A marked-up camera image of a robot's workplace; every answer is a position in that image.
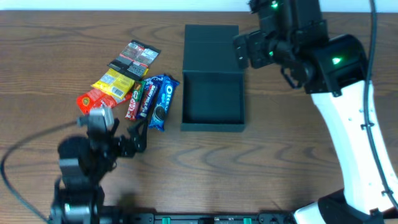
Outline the red KitKat bar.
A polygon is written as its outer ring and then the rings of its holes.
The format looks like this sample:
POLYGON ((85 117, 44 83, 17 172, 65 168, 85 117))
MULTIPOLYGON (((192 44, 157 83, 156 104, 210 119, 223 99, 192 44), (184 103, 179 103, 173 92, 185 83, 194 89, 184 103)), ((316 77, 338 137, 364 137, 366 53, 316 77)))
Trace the red KitKat bar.
POLYGON ((135 121, 137 119, 137 112, 139 109, 139 105, 141 103, 142 93, 144 91, 146 82, 145 81, 137 81, 135 82, 132 88, 132 96, 129 102, 129 107, 127 109, 127 113, 125 118, 131 121, 135 121))

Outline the yellow snack packet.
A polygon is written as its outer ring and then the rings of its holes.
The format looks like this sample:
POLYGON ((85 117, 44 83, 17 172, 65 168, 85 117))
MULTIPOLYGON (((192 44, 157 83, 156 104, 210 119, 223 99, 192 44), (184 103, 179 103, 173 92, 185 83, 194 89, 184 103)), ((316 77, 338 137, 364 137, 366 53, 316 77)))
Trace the yellow snack packet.
POLYGON ((136 81, 110 68, 97 82, 92 84, 103 93, 123 99, 136 81))

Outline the red snack packet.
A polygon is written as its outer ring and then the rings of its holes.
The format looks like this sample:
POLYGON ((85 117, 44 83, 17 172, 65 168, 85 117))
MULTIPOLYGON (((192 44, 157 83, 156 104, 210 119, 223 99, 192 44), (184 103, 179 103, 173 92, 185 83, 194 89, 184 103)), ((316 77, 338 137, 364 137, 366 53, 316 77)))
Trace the red snack packet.
POLYGON ((76 104, 83 114, 88 114, 91 109, 108 107, 114 108, 121 103, 129 101, 132 93, 129 92, 124 98, 107 95, 98 89, 92 89, 76 99, 76 104))

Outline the black snack packet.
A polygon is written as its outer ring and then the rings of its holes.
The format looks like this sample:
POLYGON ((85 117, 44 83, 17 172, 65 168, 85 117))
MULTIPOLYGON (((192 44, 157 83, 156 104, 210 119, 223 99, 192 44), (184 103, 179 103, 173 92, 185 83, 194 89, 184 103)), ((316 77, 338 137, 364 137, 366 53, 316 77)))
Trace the black snack packet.
POLYGON ((140 80, 160 53, 161 50, 151 45, 131 40, 108 67, 128 78, 140 80))

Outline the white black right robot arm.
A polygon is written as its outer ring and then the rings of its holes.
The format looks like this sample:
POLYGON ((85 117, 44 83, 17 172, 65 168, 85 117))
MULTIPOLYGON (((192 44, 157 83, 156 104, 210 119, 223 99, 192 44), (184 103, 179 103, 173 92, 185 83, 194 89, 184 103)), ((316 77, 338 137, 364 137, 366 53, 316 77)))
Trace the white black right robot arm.
POLYGON ((383 223, 397 216, 397 176, 374 105, 374 50, 353 35, 330 38, 318 1, 249 1, 257 31, 234 38, 241 68, 280 65, 327 125, 343 189, 297 209, 294 223, 383 223))

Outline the black open gift box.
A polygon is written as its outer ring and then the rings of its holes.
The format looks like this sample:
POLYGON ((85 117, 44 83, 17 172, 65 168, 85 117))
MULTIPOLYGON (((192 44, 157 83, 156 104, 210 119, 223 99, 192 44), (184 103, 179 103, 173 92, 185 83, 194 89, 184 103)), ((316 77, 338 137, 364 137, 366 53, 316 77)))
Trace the black open gift box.
POLYGON ((238 33, 238 26, 185 26, 181 130, 245 129, 244 72, 233 47, 238 33))

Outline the blue Dairy Milk bar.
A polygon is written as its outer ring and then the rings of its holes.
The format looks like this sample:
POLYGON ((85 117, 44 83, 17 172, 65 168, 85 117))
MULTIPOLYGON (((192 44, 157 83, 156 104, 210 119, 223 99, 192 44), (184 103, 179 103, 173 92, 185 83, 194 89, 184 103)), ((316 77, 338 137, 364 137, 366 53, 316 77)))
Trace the blue Dairy Milk bar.
POLYGON ((147 118, 152 102, 163 82, 163 79, 164 75, 157 75, 144 80, 144 97, 142 99, 141 107, 137 114, 137 117, 139 119, 147 118))

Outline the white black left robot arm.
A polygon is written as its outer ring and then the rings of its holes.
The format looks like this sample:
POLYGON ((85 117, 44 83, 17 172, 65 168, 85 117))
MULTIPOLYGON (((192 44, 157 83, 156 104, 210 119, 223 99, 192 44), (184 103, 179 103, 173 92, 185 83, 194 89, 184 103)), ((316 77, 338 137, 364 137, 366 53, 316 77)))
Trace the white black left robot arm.
POLYGON ((107 127, 104 118, 85 115, 77 120, 88 128, 86 136, 72 136, 58 146, 62 172, 54 186, 51 223, 127 223, 129 215, 117 206, 104 205, 101 179, 117 166, 117 158, 132 158, 147 147, 148 120, 128 127, 129 137, 116 137, 119 120, 107 127))

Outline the blue Oreo cookie pack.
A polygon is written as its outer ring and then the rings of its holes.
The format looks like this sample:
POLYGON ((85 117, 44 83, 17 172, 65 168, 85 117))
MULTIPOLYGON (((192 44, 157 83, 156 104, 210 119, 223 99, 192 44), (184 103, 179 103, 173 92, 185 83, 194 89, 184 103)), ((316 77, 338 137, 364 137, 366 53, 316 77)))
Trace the blue Oreo cookie pack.
POLYGON ((165 119, 168 115, 175 89, 180 83, 168 75, 159 75, 157 79, 161 81, 161 85, 149 122, 149 128, 164 131, 165 119))

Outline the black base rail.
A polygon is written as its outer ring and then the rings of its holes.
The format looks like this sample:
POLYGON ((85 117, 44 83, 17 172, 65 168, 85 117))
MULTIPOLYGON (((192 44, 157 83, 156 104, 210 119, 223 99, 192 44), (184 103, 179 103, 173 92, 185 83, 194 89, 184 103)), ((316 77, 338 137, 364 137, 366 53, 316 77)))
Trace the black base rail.
POLYGON ((128 213, 104 214, 100 224, 294 224, 290 213, 258 214, 176 214, 176 213, 128 213))

